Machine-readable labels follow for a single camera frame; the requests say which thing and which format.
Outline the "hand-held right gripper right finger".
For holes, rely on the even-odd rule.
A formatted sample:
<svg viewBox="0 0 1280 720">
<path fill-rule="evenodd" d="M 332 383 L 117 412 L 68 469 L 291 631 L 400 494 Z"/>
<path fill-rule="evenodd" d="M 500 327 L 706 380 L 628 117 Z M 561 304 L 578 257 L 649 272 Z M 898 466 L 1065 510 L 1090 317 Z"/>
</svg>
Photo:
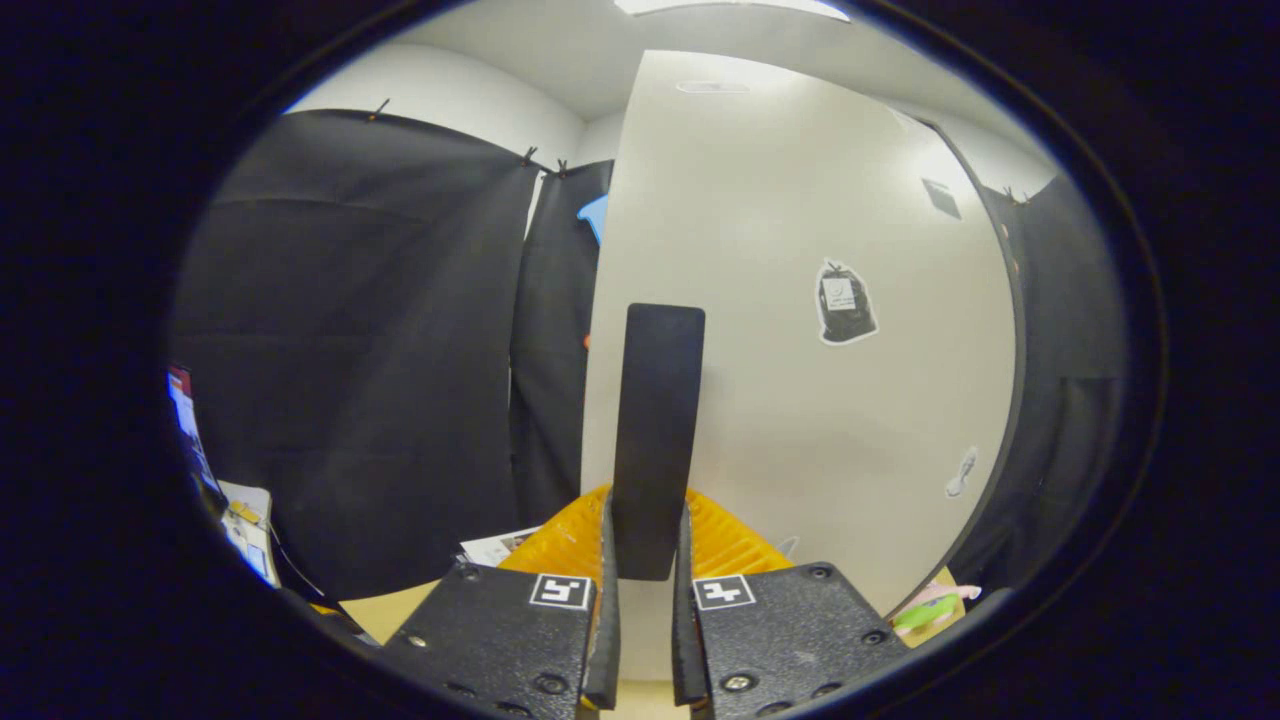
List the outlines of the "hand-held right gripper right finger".
<svg viewBox="0 0 1280 720">
<path fill-rule="evenodd" d="M 694 719 L 797 719 L 881 682 L 908 656 L 831 562 L 795 564 L 689 492 L 675 553 L 675 702 Z"/>
</svg>

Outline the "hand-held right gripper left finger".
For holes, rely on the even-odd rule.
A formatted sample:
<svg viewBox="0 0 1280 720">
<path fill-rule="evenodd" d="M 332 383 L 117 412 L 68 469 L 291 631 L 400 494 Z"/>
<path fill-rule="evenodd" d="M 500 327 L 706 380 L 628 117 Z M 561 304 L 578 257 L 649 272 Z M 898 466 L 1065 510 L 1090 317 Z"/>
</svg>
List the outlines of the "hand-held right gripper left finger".
<svg viewBox="0 0 1280 720">
<path fill-rule="evenodd" d="M 385 644 L 420 691 L 498 719 L 595 719 L 616 705 L 618 573 L 602 486 L 504 561 L 457 562 Z"/>
</svg>

